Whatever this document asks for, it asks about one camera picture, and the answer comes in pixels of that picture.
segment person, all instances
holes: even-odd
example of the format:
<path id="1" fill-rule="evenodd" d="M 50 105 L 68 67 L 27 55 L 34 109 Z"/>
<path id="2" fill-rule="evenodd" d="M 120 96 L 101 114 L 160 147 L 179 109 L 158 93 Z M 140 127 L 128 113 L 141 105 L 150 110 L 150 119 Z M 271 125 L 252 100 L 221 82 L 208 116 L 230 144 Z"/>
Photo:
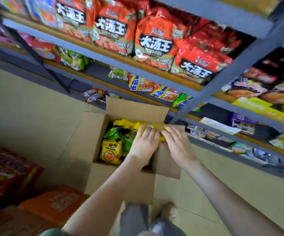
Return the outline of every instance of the person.
<path id="1" fill-rule="evenodd" d="M 142 126 L 128 156 L 110 178 L 71 216 L 61 230 L 42 236 L 107 236 L 124 199 L 124 194 L 155 152 L 160 132 L 166 138 L 171 157 L 195 181 L 212 203 L 232 235 L 284 235 L 284 230 L 219 180 L 193 153 L 185 132 L 165 126 L 163 131 Z M 120 236 L 186 235 L 171 221 L 176 207 L 167 204 L 155 223 L 148 226 L 146 206 L 127 204 L 120 219 Z"/>

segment forearm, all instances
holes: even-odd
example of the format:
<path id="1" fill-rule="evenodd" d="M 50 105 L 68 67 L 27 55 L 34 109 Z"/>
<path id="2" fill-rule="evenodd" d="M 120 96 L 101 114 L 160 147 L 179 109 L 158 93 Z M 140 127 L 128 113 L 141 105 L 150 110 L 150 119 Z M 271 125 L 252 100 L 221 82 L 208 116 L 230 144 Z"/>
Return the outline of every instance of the forearm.
<path id="1" fill-rule="evenodd" d="M 284 235 L 284 230 L 233 192 L 199 160 L 185 167 L 232 235 Z"/>
<path id="2" fill-rule="evenodd" d="M 135 157 L 127 157 L 109 179 L 89 197 L 67 221 L 63 230 L 70 235 L 108 235 L 124 194 L 141 167 Z"/>

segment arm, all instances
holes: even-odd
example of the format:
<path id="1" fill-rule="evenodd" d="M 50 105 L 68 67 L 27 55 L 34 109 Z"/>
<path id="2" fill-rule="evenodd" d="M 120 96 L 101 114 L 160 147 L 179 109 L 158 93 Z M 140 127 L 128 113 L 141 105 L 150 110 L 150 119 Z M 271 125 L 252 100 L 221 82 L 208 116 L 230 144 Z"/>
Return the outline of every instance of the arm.
<path id="1" fill-rule="evenodd" d="M 107 236 L 124 194 L 157 148 L 160 131 L 140 127 L 124 162 L 109 179 L 72 215 L 62 228 L 69 235 Z"/>
<path id="2" fill-rule="evenodd" d="M 172 158 L 198 184 L 232 235 L 284 235 L 282 228 L 233 192 L 197 159 L 185 132 L 165 129 L 162 134 Z"/>

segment shelf post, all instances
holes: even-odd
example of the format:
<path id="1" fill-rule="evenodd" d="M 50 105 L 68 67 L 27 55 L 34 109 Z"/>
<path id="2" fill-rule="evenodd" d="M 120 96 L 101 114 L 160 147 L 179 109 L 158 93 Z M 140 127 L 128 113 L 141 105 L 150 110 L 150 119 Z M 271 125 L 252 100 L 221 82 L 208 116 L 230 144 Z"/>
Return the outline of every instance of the shelf post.
<path id="1" fill-rule="evenodd" d="M 211 98 L 222 86 L 241 75 L 244 70 L 250 68 L 259 59 L 264 58 L 271 51 L 281 47 L 283 44 L 284 14 L 274 23 L 273 28 L 265 39 L 257 39 L 247 47 L 230 66 L 224 68 L 217 74 L 216 77 L 199 92 L 196 98 L 193 98 L 181 108 L 170 121 L 170 124 L 174 124 L 177 120 L 183 118 L 192 109 Z"/>
<path id="2" fill-rule="evenodd" d="M 68 93 L 70 93 L 69 87 L 66 86 L 61 79 L 59 79 L 59 77 L 51 70 L 46 69 L 44 66 L 44 63 L 42 61 L 42 58 L 40 57 L 40 55 L 38 55 L 38 53 L 31 47 L 29 46 L 26 41 L 24 39 L 22 39 L 22 37 L 18 34 L 17 31 L 15 31 L 14 29 L 11 29 L 9 27 L 6 27 L 3 25 L 3 20 L 0 17 L 0 28 L 3 29 L 3 31 L 5 31 L 5 33 L 19 46 L 21 47 L 23 50 L 25 50 L 28 55 L 30 55 L 35 62 L 43 69 L 43 71 L 45 71 L 47 73 L 47 75 L 49 75 L 50 77 L 52 77 L 55 81 L 57 81 L 60 86 L 62 88 L 64 88 L 65 91 L 67 91 Z"/>

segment person's left hand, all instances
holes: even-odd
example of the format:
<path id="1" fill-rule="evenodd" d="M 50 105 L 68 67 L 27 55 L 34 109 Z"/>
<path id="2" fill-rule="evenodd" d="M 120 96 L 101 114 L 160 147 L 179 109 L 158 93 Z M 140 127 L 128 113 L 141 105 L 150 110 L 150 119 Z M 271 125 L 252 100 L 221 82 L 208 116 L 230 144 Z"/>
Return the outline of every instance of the person's left hand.
<path id="1" fill-rule="evenodd" d="M 138 160 L 141 168 L 147 165 L 158 146 L 160 135 L 160 130 L 145 127 L 145 125 L 141 126 L 126 158 L 135 157 Z"/>

